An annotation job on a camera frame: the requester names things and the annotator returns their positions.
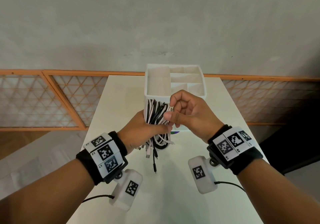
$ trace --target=table surface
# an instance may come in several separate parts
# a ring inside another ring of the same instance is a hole
[[[254,138],[220,78],[205,78],[205,82],[206,102],[217,117],[225,124],[242,127]],[[103,132],[119,131],[143,107],[144,76],[109,76],[85,143]],[[172,135],[172,141],[176,144],[158,153],[157,173],[144,149],[126,157],[127,168],[143,175],[127,213],[111,206],[108,198],[97,198],[81,204],[68,223],[262,223],[246,193],[235,186],[220,184],[211,193],[198,192],[188,160],[199,155],[209,157],[202,140],[191,132],[179,132]],[[216,181],[240,184],[222,166],[213,174]],[[88,197],[111,194],[115,186],[114,181],[100,183]]]

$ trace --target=lattice panel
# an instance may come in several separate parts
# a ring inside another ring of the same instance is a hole
[[[40,76],[0,75],[0,127],[77,127]]]
[[[107,77],[53,76],[83,123],[89,127]]]
[[[222,80],[246,122],[286,123],[320,98],[320,83]]]

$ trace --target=metal screw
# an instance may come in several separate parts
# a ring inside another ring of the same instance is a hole
[[[122,172],[118,174],[118,176],[115,177],[115,179],[120,179],[122,177]]]
[[[209,161],[210,165],[216,167],[219,165],[219,162],[215,158],[211,158]]]

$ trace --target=hand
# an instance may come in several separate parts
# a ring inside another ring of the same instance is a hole
[[[143,110],[124,126],[117,134],[127,148],[128,154],[156,134],[168,133],[172,130],[170,125],[151,125],[147,124],[143,117]]]
[[[170,97],[173,112],[165,112],[164,118],[169,125],[175,123],[178,128],[185,125],[205,143],[224,125],[211,111],[207,103],[185,90],[180,90]]]

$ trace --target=qr-like marker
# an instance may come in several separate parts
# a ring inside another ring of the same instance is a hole
[[[137,189],[138,189],[138,184],[136,184],[134,181],[131,181],[129,182],[129,185],[128,187],[126,188],[126,193],[134,196],[134,194],[136,193]]]
[[[98,138],[92,140],[91,143],[94,145],[94,147],[96,147],[97,145],[101,144],[104,141],[106,141],[106,139],[103,138],[102,136],[99,136]]]
[[[98,149],[98,153],[99,153],[102,160],[106,160],[108,157],[113,155],[113,152],[110,149],[108,144],[106,144],[105,146]]]
[[[192,169],[194,176],[196,177],[195,179],[199,179],[202,177],[205,177],[205,173],[203,172],[202,166],[198,166]]]
[[[238,133],[234,133],[227,138],[234,147],[237,147],[238,145],[244,143],[243,139],[238,135]]]
[[[246,132],[244,132],[243,130],[239,131],[239,133],[242,135],[242,137],[245,138],[246,141],[252,140],[251,137]]]
[[[110,173],[113,169],[115,169],[118,166],[116,157],[110,157],[108,160],[104,162],[104,165],[106,166],[106,170]]]
[[[227,140],[223,140],[220,143],[218,143],[217,147],[224,155],[233,150],[232,146],[229,144]]]

